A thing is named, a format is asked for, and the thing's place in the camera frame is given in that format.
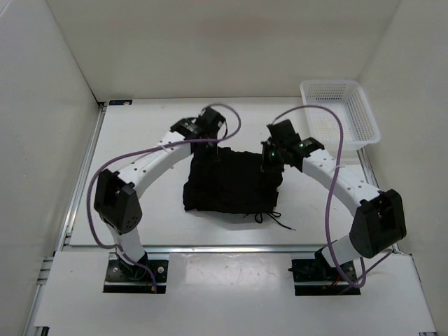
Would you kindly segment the black trousers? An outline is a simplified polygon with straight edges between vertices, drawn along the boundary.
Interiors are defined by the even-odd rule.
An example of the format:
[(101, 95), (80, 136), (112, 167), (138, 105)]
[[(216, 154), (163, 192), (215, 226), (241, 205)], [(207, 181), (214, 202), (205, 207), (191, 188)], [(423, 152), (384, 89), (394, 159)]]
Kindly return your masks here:
[(183, 186), (185, 211), (212, 211), (223, 214), (253, 215), (257, 223), (267, 215), (287, 230), (275, 211), (283, 173), (261, 172), (262, 153), (234, 151), (218, 147), (219, 161), (206, 162), (192, 157), (190, 173)]

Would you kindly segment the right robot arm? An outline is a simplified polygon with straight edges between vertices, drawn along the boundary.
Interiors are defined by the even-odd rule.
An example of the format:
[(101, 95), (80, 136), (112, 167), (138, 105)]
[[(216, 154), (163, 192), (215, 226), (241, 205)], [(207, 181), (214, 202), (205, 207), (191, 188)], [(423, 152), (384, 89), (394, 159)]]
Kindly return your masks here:
[(382, 191), (362, 181), (337, 164), (322, 143), (301, 139), (289, 120), (267, 126), (270, 136), (263, 142), (263, 166), (288, 165), (319, 182), (353, 216), (349, 233), (329, 240), (315, 253), (314, 271), (321, 279), (333, 278), (344, 263), (371, 259), (405, 238), (407, 228), (403, 200), (394, 189)]

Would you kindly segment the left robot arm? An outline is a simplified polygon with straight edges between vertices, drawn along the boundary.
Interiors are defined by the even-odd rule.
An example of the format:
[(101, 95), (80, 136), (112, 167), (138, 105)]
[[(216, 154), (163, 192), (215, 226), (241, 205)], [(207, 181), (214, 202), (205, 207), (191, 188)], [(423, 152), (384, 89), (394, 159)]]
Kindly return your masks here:
[(225, 117), (208, 106), (197, 117), (174, 123), (156, 150), (116, 171), (104, 169), (99, 173), (94, 210), (111, 232), (119, 268), (129, 279), (137, 281), (148, 274), (148, 256), (137, 230), (143, 218), (139, 199), (153, 182), (196, 149), (216, 147), (215, 141), (191, 143), (191, 139), (215, 140), (226, 125)]

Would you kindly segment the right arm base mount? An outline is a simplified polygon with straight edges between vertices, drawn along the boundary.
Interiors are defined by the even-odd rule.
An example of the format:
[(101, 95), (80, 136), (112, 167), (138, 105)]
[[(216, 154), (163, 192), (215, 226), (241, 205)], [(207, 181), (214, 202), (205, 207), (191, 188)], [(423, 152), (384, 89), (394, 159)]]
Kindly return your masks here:
[(315, 259), (292, 259), (288, 271), (293, 275), (295, 296), (360, 295), (350, 287), (336, 268), (324, 270)]

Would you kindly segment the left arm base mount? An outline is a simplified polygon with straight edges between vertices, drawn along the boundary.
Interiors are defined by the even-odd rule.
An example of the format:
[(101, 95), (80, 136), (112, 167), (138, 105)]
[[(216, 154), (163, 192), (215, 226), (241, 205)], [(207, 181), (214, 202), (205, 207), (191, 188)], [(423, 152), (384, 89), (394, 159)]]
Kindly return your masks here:
[(138, 267), (132, 275), (126, 266), (115, 256), (110, 256), (104, 277), (103, 292), (119, 294), (165, 294), (169, 260), (156, 258), (147, 261), (147, 267), (152, 271), (156, 286), (150, 274)]

